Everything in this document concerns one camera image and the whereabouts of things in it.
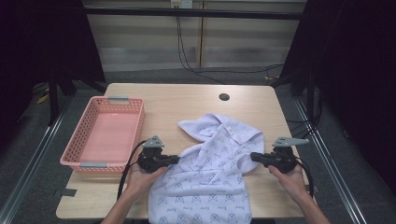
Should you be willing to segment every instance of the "human hand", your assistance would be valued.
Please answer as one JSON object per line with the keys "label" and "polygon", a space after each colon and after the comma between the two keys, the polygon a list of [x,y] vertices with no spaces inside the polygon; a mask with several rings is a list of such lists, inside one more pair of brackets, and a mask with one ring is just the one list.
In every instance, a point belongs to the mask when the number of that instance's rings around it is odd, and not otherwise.
{"label": "human hand", "polygon": [[131,166],[125,190],[140,193],[148,189],[154,181],[167,170],[168,168],[164,166],[156,170],[154,173],[147,173],[140,168],[139,164],[136,163]]}
{"label": "human hand", "polygon": [[282,174],[272,165],[268,166],[268,170],[279,180],[280,184],[296,203],[300,197],[308,194],[305,189],[303,169],[300,165],[296,165],[296,167],[287,174]]}

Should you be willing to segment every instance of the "black pole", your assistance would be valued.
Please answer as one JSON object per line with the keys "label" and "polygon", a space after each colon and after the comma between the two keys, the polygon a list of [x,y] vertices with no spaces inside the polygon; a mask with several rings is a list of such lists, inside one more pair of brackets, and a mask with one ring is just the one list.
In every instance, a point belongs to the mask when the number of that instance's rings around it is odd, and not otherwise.
{"label": "black pole", "polygon": [[140,8],[140,7],[35,7],[29,8],[46,13],[83,13],[92,15],[136,15],[136,16],[174,16],[205,18],[239,18],[299,21],[307,17],[297,12],[235,11],[189,8]]}
{"label": "black pole", "polygon": [[307,94],[306,94],[306,107],[307,107],[307,113],[308,113],[308,120],[312,123],[315,124],[315,113],[314,113],[314,102],[315,102],[315,93],[314,93],[314,88],[315,88],[315,78],[314,74],[312,71],[309,72],[309,78],[308,78],[308,87],[307,87]]}

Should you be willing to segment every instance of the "dark background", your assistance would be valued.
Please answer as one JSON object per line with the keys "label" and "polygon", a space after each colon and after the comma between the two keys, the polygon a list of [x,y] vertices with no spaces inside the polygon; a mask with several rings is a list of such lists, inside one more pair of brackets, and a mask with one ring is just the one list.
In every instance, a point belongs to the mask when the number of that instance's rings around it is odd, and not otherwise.
{"label": "dark background", "polygon": [[32,89],[37,83],[49,82],[53,75],[65,94],[73,94],[72,79],[105,81],[87,16],[35,10],[54,6],[82,7],[82,2],[0,2],[2,146],[32,99]]}
{"label": "dark background", "polygon": [[396,3],[387,0],[307,2],[282,71],[299,69],[292,91],[309,75],[363,157],[396,193]]}

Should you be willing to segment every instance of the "white cloth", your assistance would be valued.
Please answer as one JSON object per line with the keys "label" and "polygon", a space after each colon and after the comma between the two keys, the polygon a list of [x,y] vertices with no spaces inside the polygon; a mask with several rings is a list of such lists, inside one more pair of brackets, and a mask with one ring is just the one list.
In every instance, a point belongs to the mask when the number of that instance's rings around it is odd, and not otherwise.
{"label": "white cloth", "polygon": [[178,164],[154,183],[148,195],[149,222],[250,223],[242,174],[258,165],[250,153],[264,152],[263,133],[213,114],[179,126],[203,143],[185,149]]}

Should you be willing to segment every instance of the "black cable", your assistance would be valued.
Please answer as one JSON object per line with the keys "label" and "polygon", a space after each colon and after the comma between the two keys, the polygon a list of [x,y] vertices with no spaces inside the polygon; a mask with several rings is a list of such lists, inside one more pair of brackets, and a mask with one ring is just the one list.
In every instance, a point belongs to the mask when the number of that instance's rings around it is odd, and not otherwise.
{"label": "black cable", "polygon": [[[183,60],[181,58],[181,53],[180,53],[180,45],[181,45],[181,52],[183,53],[184,56],[184,61],[186,62],[186,65],[183,63]],[[177,17],[177,52],[178,52],[178,58],[180,60],[181,65],[183,66],[184,69],[186,69],[189,72],[193,72],[195,75],[200,76],[200,77],[206,77],[209,79],[212,79],[218,83],[224,84],[224,82],[219,81],[213,77],[207,77],[207,76],[203,76],[201,75],[202,73],[236,73],[236,74],[253,74],[253,73],[263,73],[265,72],[267,74],[267,83],[266,85],[268,85],[269,82],[269,74],[268,71],[275,69],[279,66],[284,65],[283,63],[277,63],[277,64],[271,64],[269,66],[267,66],[265,69],[261,69],[261,70],[255,70],[255,71],[231,71],[231,70],[205,70],[205,71],[196,71],[194,69],[191,68],[189,61],[187,60],[187,56],[186,56],[186,51],[184,50],[184,43],[183,43],[183,37],[181,34],[181,23],[180,23],[180,17]]]}
{"label": "black cable", "polygon": [[295,71],[292,71],[288,76],[281,77],[278,80],[274,81],[273,83],[271,83],[270,86],[275,89],[281,85],[290,83],[295,77],[300,74],[301,71],[303,71],[303,69],[296,69]]}
{"label": "black cable", "polygon": [[304,119],[304,120],[286,119],[286,122],[289,122],[289,123],[305,123],[305,122],[308,122],[308,120],[306,120],[306,119]]}
{"label": "black cable", "polygon": [[304,136],[306,136],[306,133],[310,133],[310,132],[311,132],[311,130],[304,129],[304,130],[300,131],[299,133],[293,134],[292,137],[293,138],[301,138],[301,139],[303,139],[302,137],[297,137],[297,136],[302,134],[302,133],[304,133]]}
{"label": "black cable", "polygon": [[301,123],[301,124],[299,124],[299,125],[297,125],[297,126],[291,128],[290,131],[292,132],[292,131],[294,131],[294,130],[300,128],[300,127],[303,126],[303,125],[304,125],[304,123]]}
{"label": "black cable", "polygon": [[142,146],[145,142],[146,142],[146,140],[141,141],[139,144],[137,144],[137,145],[134,147],[134,150],[132,150],[132,152],[131,152],[131,155],[130,155],[130,157],[129,157],[129,159],[128,159],[128,162],[127,162],[126,165],[125,165],[125,169],[124,169],[124,171],[122,172],[122,177],[121,177],[120,184],[119,184],[119,192],[118,192],[118,194],[117,194],[117,200],[119,199],[119,197],[120,197],[121,194],[122,194],[123,185],[124,185],[124,183],[125,183],[125,179],[126,179],[126,176],[128,175],[129,169],[131,169],[131,166],[132,166],[132,165],[134,165],[134,164],[137,163],[137,161],[136,161],[136,162],[133,162],[133,163],[131,164],[131,160],[132,160],[132,158],[134,157],[134,154],[136,153],[137,149],[138,149],[140,146]]}
{"label": "black cable", "polygon": [[[302,137],[300,138],[306,138],[307,135],[309,135],[310,133],[312,133],[314,130],[317,129],[319,121],[320,121],[320,117],[323,111],[323,95],[321,94],[321,92],[319,91],[319,98],[318,98],[318,104],[317,104],[317,109],[315,112],[315,117],[311,122],[311,125],[308,126],[308,130],[304,130],[302,132],[299,132],[297,134],[294,134],[293,137],[296,137],[297,135],[300,135],[301,133],[305,133]],[[300,122],[297,120],[286,120],[287,122]]]}
{"label": "black cable", "polygon": [[301,158],[295,157],[296,159],[299,159],[302,162],[297,161],[297,163],[301,166],[301,168],[303,168],[303,170],[305,171],[306,174],[306,178],[308,179],[308,191],[309,191],[309,195],[311,195],[312,198],[314,198],[314,193],[315,193],[315,189],[314,189],[314,179],[311,175],[311,171],[309,170],[309,167],[307,166],[306,162],[304,162]]}
{"label": "black cable", "polygon": [[[214,80],[214,81],[216,81],[216,82],[218,82],[218,83],[220,83],[220,84],[225,85],[224,82],[219,81],[219,80],[217,80],[217,79],[215,79],[215,78],[213,78],[213,77],[203,76],[203,75],[201,75],[201,74],[195,72],[195,71],[191,68],[191,66],[190,66],[190,64],[189,64],[189,61],[187,60],[186,52],[185,52],[185,50],[184,50],[183,38],[182,38],[182,35],[181,35],[180,17],[176,17],[176,20],[177,20],[177,52],[178,52],[178,58],[179,58],[179,60],[180,60],[180,63],[181,63],[181,65],[184,67],[184,69],[186,69],[186,70],[189,71],[189,72],[194,73],[195,75],[197,75],[197,76],[199,76],[199,77],[209,78],[209,79]],[[186,64],[187,64],[188,67],[186,67],[186,65],[183,63],[183,60],[181,59],[180,44],[181,44],[182,52],[183,52],[183,55],[184,55],[184,60],[185,60],[185,62],[186,62]]]}

